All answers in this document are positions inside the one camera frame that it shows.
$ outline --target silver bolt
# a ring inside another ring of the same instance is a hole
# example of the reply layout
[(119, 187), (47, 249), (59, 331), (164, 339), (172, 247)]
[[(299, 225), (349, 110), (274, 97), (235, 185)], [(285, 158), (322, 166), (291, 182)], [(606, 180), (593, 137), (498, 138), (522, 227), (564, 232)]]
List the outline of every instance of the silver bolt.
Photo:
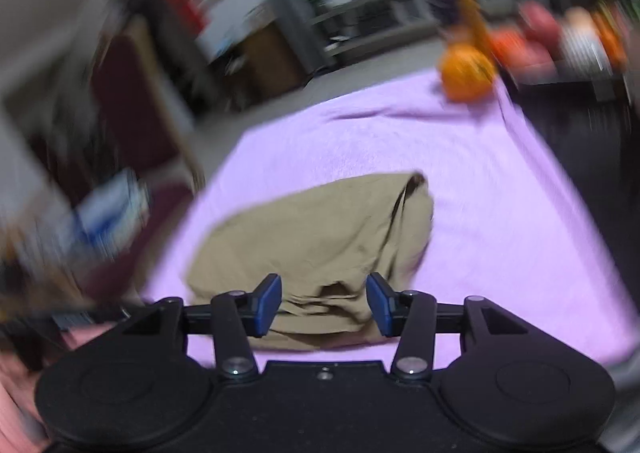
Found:
[(254, 366), (246, 357), (229, 357), (222, 363), (222, 369), (225, 373), (231, 375), (242, 375), (249, 372)]
[(322, 370), (320, 370), (320, 372), (318, 372), (317, 377), (321, 381), (330, 381), (332, 380), (332, 378), (334, 378), (334, 374), (331, 373), (330, 369), (328, 369), (327, 367), (324, 367), (322, 368)]
[(412, 375), (414, 373), (424, 372), (424, 370), (429, 368), (429, 363), (421, 357), (408, 356), (398, 359), (396, 367), (398, 367), (398, 370), (401, 372)]

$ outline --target beige fabric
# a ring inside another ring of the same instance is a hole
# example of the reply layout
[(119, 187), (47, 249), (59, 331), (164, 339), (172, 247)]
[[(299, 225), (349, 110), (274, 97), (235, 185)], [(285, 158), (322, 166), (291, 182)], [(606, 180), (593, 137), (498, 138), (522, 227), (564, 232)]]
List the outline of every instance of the beige fabric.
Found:
[(282, 276), (280, 312), (254, 346), (310, 350), (378, 341), (364, 291), (378, 271), (407, 287), (431, 232), (419, 174), (339, 180), (252, 208), (205, 241), (188, 277), (194, 303)]

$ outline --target maroon chair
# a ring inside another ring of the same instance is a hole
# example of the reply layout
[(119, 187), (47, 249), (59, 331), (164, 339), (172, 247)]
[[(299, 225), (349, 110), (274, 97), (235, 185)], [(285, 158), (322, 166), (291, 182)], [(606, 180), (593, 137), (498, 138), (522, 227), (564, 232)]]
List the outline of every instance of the maroon chair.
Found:
[(184, 214), (186, 204), (193, 200), (193, 191), (204, 187), (203, 172), (175, 129), (156, 87), (158, 72), (146, 23), (135, 18), (110, 41), (94, 65), (91, 86), (98, 116), (116, 144), (120, 161), (139, 178), (181, 158), (191, 171), (193, 188), (180, 181), (150, 188), (148, 221), (130, 247), (79, 281), (82, 293), (94, 301), (117, 299), (130, 290), (140, 262), (148, 260), (146, 250), (152, 242), (158, 248), (158, 235), (167, 239), (171, 231), (166, 224), (175, 226), (176, 216)]

